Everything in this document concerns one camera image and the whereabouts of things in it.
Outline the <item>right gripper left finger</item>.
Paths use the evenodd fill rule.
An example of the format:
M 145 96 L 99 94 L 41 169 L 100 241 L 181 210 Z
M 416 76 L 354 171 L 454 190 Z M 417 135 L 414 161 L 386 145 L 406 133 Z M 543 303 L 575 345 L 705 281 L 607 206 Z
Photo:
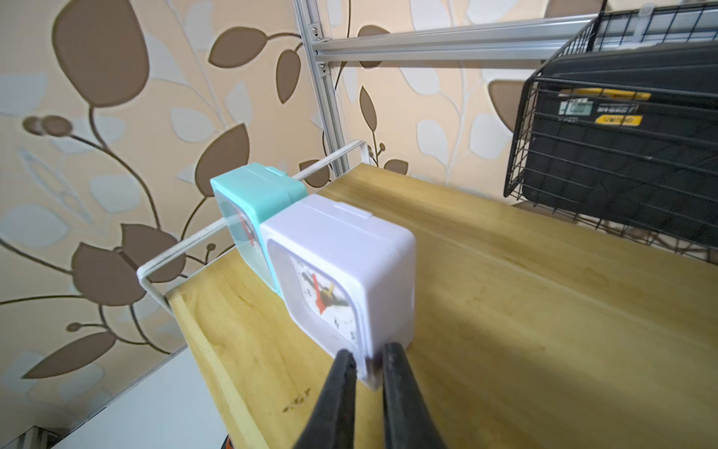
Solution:
M 355 447 L 356 382 L 355 359 L 349 350 L 342 349 L 295 448 Z

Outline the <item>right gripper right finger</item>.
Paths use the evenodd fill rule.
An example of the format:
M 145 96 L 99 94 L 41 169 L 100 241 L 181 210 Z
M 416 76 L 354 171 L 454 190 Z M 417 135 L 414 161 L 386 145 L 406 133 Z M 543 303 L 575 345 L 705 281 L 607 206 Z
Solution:
M 383 347 L 385 448 L 446 448 L 398 342 Z

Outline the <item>lilac square alarm clock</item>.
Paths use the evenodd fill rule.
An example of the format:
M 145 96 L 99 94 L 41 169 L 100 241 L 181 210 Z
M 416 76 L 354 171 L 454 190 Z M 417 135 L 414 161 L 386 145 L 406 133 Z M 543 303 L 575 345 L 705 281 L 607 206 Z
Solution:
M 378 389 L 384 346 L 414 338 L 413 233 L 310 195 L 263 222 L 261 234 L 293 321 L 332 357 L 349 351 L 358 379 Z

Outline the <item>teal square alarm clock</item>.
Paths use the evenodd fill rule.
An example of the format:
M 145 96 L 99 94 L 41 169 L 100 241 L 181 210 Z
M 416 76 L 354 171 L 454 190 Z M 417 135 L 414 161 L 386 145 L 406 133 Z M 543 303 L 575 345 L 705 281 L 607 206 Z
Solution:
M 259 163 L 216 176 L 211 187 L 243 261 L 270 290 L 280 294 L 260 226 L 306 198 L 307 188 L 278 168 Z

